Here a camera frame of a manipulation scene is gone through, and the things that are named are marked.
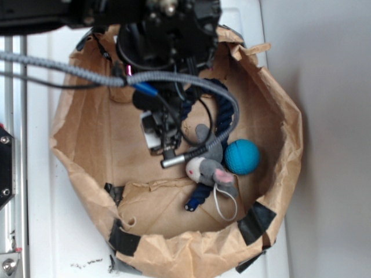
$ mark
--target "gray braided cable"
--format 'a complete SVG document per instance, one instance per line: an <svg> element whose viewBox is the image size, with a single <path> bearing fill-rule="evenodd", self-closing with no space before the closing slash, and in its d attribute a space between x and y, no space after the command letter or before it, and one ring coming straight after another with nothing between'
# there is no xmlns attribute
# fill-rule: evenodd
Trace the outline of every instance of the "gray braided cable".
<svg viewBox="0 0 371 278"><path fill-rule="evenodd" d="M75 75L87 81L101 84L108 87L124 87L126 84L124 78L121 77L108 77L102 74L98 74L87 69L75 67L73 65L64 64L61 62L56 62L48 60L45 58L38 58L32 56L25 56L15 53L8 53L0 51L0 60L34 65L36 67L44 67L52 70L62 71L66 74ZM127 83L129 85L135 85L142 82L149 81L168 81L168 82L179 82L179 83L190 83L195 86L203 87L207 90L210 90L216 94L219 94L229 100L233 106L234 110L234 120L232 124L224 132L220 133L217 138L206 145L207 149L215 147L217 144L222 142L228 135L236 128L239 121L239 108L236 98L227 90L223 89L220 86L213 84L204 79L200 79L197 76L188 75L188 74L178 74L175 72L166 72L166 71L146 71L132 76L127 76Z"/></svg>
<svg viewBox="0 0 371 278"><path fill-rule="evenodd" d="M75 67L73 65L64 64L44 58L25 56L15 53L0 51L0 60L14 62L25 65L34 65L36 67L48 68L51 70L63 71L66 74L75 75L87 81L96 84L101 84L108 87L124 87L125 81L120 77L107 77L87 69Z"/></svg>

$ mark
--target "pink ear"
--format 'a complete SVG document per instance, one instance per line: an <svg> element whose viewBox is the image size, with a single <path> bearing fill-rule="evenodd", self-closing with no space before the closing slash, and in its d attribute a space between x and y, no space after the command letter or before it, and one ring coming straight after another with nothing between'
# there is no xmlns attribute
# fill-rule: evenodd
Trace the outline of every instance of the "pink ear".
<svg viewBox="0 0 371 278"><path fill-rule="evenodd" d="M215 177L221 181L221 182L224 182L224 183L229 183L229 182L234 182L234 177L232 174L228 173L228 172L225 172L223 170L220 170L220 169L216 169L215 170L215 173L214 173Z"/></svg>

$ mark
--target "brown paper bag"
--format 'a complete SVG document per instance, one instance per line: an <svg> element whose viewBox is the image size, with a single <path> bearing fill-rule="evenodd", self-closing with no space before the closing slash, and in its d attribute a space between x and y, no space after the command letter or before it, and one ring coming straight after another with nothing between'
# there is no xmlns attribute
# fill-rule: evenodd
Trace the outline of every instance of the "brown paper bag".
<svg viewBox="0 0 371 278"><path fill-rule="evenodd" d="M291 200L303 151L301 113L266 68L257 66L256 53L269 45L245 49L233 32L219 28L220 44L213 71L239 102L241 120L229 142L252 140L261 162L249 175L237 177L238 216L226 222L216 212L212 197L193 213L184 204L195 184L186 178L185 165L162 169L160 157L150 156L139 115L131 103L133 89L65 90L50 139L54 154L67 168L70 180L97 229L121 261L147 276L215 277L259 255L275 242ZM99 43L117 61L111 27L97 35ZM72 65L100 74L111 73L97 41L88 38ZM85 81L66 76L69 85ZM215 117L212 97L205 98ZM208 123L196 105L183 128L192 134ZM180 151L189 146L182 143ZM125 186L117 207L105 184ZM230 199L220 199L231 215Z"/></svg>

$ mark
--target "blue ball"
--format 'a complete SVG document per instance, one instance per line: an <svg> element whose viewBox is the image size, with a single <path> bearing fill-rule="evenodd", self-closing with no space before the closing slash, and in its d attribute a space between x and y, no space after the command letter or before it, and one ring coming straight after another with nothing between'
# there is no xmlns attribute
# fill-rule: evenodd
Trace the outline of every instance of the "blue ball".
<svg viewBox="0 0 371 278"><path fill-rule="evenodd" d="M247 175L259 165L259 149L250 140L239 139L227 147L224 160L232 173Z"/></svg>

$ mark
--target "white string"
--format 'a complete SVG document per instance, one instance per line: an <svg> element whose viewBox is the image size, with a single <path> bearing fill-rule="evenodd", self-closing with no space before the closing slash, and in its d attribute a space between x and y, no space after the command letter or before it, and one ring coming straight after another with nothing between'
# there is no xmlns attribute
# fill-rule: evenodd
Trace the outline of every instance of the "white string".
<svg viewBox="0 0 371 278"><path fill-rule="evenodd" d="M226 218L226 217L224 217L223 213L221 213L221 211L220 211L220 207L219 207L219 202L218 202L218 199L217 199L217 197L216 197L216 191L217 191L217 190L218 190L220 193L224 193L224 194L226 194L228 197L230 197L230 198L233 200L233 202L234 202L234 206L235 206L235 213L234 213L234 215L233 215L232 218ZM229 194L227 191L224 191L224 190L219 189L217 183L214 184L214 199L215 199L216 209L217 209L219 215L222 217L222 219L224 219L224 220L226 220L226 221L232 221L234 218L236 218L236 216L237 216L237 211L238 211L238 206L237 206L237 202L236 202L236 200L235 200L235 199L233 198L233 196L232 196L231 194Z"/></svg>

